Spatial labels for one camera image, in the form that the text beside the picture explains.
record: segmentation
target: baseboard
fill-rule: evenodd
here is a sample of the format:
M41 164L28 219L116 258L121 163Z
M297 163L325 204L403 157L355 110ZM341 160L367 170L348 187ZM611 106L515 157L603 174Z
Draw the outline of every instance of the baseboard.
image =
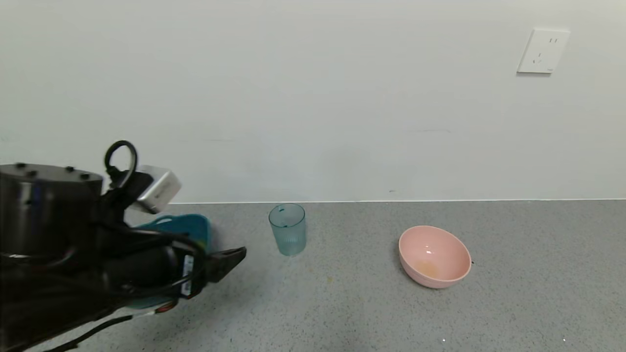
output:
M575 200L626 200L626 198L572 198L572 199L448 199L448 200L285 200L272 202L177 202L177 204L280 204L280 203L416 203L416 202L554 202Z

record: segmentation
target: plastic cup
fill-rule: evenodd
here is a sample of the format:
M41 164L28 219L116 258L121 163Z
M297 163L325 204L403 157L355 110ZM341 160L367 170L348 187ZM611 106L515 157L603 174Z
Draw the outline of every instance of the plastic cup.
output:
M270 212L270 225L278 250L294 256L307 245L304 209L293 203L279 204Z

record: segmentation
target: sticker label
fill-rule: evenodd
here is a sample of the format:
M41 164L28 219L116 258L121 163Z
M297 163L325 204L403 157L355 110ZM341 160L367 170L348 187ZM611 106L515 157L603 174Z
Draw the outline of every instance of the sticker label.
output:
M187 276L191 274L193 271L193 256L186 255L183 263L183 276ZM185 282L180 286L180 293L185 296L189 296L192 293L192 282L191 280Z

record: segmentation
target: wall outlet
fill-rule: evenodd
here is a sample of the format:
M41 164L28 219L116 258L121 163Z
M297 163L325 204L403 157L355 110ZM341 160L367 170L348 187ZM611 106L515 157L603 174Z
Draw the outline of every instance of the wall outlet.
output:
M569 31L534 29L517 72L553 73L569 37Z

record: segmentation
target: speckled floor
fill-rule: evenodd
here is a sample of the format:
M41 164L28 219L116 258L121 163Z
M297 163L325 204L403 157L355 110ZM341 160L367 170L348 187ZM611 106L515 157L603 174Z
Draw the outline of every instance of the speckled floor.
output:
M219 247L248 257L193 300L80 350L626 351L626 201L304 204L309 241L295 257L276 249L272 207L171 205L209 217ZM468 277L443 290L410 280L397 242L414 225L456 234Z

